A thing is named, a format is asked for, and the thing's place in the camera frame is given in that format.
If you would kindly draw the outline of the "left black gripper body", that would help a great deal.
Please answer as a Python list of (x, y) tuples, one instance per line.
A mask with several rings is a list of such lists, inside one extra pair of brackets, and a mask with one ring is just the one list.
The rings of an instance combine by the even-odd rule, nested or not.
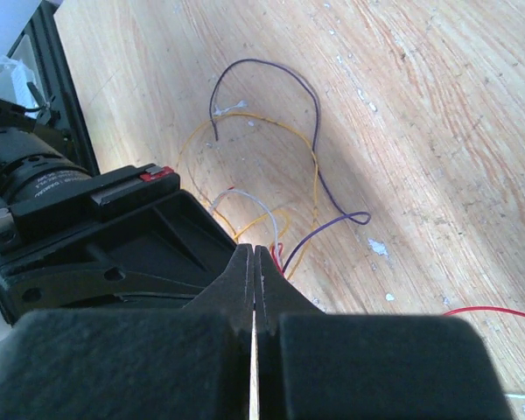
[(91, 221), (108, 221), (179, 189), (169, 166), (126, 166), (103, 175), (64, 155), (63, 132), (0, 100), (0, 256)]

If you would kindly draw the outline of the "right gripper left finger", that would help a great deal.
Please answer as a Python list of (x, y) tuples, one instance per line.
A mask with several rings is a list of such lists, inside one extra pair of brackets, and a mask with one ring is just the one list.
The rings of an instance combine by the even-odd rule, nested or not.
[(189, 305), (32, 311), (0, 352), (0, 419), (245, 419), (254, 252)]

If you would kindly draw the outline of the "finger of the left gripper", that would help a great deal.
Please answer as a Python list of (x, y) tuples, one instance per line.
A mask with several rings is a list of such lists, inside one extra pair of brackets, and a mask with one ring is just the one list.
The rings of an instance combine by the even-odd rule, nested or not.
[(234, 252), (229, 235), (180, 190), (0, 257), (0, 312), (13, 325), (40, 309), (180, 309)]

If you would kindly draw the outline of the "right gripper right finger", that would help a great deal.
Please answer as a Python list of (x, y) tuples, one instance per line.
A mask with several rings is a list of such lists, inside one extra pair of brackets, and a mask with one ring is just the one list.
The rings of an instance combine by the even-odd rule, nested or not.
[(509, 419), (487, 350), (465, 321), (327, 314), (254, 251), (264, 419)]

